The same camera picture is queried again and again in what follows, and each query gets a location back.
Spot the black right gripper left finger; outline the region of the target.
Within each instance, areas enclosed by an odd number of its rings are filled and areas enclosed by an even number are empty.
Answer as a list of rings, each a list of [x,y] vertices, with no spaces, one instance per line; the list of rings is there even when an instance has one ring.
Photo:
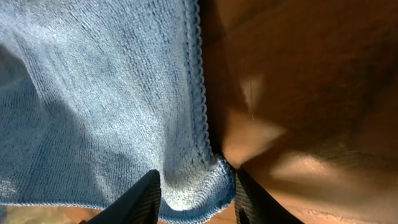
[[[150,170],[109,207],[79,224],[156,224],[160,202],[160,174]]]

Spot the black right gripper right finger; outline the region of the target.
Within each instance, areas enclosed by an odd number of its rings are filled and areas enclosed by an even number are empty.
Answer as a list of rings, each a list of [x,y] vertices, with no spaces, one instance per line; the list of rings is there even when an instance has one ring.
[[[260,186],[246,171],[236,171],[237,224],[303,224]]]

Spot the blue microfiber cloth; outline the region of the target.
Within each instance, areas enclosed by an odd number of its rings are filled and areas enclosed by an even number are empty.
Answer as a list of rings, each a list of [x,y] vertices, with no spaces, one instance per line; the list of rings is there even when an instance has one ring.
[[[106,208],[155,169],[162,221],[224,210],[199,24],[196,1],[2,1],[1,203]]]

